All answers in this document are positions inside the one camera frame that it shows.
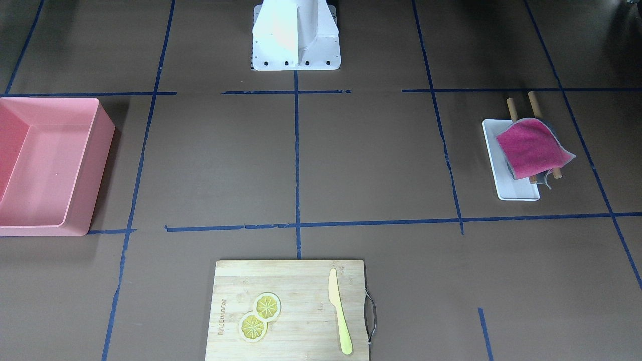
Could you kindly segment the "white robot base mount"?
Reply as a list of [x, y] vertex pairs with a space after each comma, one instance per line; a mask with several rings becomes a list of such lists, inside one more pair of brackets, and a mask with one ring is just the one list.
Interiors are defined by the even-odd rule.
[[251, 68], [255, 71], [339, 69], [337, 1], [264, 1], [254, 7]]

